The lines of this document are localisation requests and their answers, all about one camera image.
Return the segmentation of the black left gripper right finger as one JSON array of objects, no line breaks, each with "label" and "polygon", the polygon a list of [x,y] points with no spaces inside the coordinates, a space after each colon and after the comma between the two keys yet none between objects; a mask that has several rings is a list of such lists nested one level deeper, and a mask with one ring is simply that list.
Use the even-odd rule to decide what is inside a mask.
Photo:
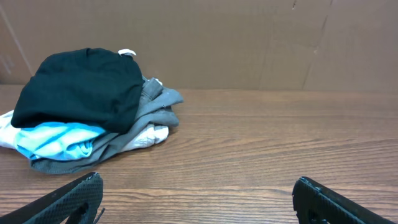
[{"label": "black left gripper right finger", "polygon": [[394,224],[308,177],[296,181],[292,201],[300,224]]}]

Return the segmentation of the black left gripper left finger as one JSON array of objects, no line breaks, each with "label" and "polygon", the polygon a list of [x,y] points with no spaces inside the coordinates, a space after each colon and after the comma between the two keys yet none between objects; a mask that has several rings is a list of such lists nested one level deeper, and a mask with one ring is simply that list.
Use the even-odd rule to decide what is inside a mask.
[{"label": "black left gripper left finger", "polygon": [[53,192],[1,217],[14,224],[96,224],[103,212],[103,180],[90,172]]}]

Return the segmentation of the black t-shirt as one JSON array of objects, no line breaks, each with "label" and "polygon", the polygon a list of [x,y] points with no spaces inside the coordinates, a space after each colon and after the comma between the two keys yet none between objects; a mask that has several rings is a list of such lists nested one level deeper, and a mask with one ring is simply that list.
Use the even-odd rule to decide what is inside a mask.
[{"label": "black t-shirt", "polygon": [[143,85],[130,55],[101,48],[53,54],[22,89],[11,124],[83,123],[126,133],[134,124]]}]

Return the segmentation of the light blue folded shirt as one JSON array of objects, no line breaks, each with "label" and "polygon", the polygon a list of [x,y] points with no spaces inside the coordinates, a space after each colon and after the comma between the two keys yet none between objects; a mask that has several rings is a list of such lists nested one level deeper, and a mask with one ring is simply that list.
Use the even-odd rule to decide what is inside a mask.
[{"label": "light blue folded shirt", "polygon": [[22,128],[14,141],[16,150],[30,160],[72,161],[93,152],[93,142],[106,131],[81,123],[47,122]]}]

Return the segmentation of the beige folded garment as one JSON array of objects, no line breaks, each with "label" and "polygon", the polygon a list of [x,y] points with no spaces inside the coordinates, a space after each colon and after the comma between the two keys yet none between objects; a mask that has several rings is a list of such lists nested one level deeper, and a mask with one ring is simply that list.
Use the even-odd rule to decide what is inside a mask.
[{"label": "beige folded garment", "polygon": [[[1,147],[16,149],[16,136],[19,128],[11,126],[13,110],[1,115]],[[148,124],[137,136],[130,140],[119,152],[130,151],[138,148],[150,147],[167,139],[169,127]]]}]

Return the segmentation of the grey folded garment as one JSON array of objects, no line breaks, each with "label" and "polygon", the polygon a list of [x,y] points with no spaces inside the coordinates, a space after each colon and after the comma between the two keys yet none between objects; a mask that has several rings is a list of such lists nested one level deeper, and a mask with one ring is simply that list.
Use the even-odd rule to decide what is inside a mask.
[{"label": "grey folded garment", "polygon": [[135,123],[126,134],[111,133],[97,138],[93,142],[93,152],[86,158],[72,161],[37,159],[30,161],[30,168],[47,174],[72,174],[90,169],[122,153],[119,150],[148,124],[177,127],[179,120],[172,106],[182,102],[183,98],[176,90],[162,86],[155,78],[145,79]]}]

